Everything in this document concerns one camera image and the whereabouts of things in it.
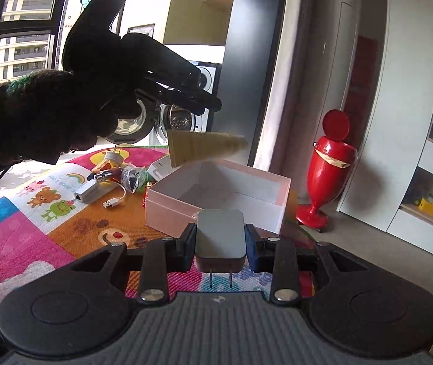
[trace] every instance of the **rainbow print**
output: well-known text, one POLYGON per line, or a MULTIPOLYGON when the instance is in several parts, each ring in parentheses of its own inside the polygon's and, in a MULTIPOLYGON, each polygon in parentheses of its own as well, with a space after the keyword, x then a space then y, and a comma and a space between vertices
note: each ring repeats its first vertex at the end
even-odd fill
POLYGON ((69 173, 66 174, 69 178, 76 178, 80 184, 83 184, 86 181, 86 178, 84 178, 81 174, 78 173, 69 173))

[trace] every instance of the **washing machine drum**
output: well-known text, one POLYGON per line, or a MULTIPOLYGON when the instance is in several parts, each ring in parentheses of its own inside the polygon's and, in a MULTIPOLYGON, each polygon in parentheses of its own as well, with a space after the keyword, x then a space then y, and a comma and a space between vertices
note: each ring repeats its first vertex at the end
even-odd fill
POLYGON ((156 136, 162 145, 167 144, 168 130, 189 130, 201 132, 202 118, 178 106, 163 104, 160 108, 159 119, 156 122, 156 136))
POLYGON ((143 99, 137 99, 137 103, 142 109, 140 116, 136 119, 119 119, 115 132, 106 138, 108 141, 113 144, 135 144, 151 132, 159 116, 159 107, 143 99))

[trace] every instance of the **white cabinet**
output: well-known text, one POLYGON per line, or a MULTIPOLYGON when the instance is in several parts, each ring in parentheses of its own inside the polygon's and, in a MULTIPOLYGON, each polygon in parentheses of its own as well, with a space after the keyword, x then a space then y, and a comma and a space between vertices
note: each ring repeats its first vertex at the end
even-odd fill
POLYGON ((359 160, 338 210, 387 231, 433 115, 433 0, 388 0, 381 75, 359 160))

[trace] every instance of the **pink box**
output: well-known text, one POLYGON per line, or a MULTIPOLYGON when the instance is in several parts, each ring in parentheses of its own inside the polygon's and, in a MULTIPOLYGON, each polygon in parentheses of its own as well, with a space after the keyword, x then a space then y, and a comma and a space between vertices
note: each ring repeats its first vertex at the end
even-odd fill
POLYGON ((216 159, 184 165, 148 190, 145 222, 178 238, 203 209, 236 209, 245 223, 279 234, 291 180, 216 159))

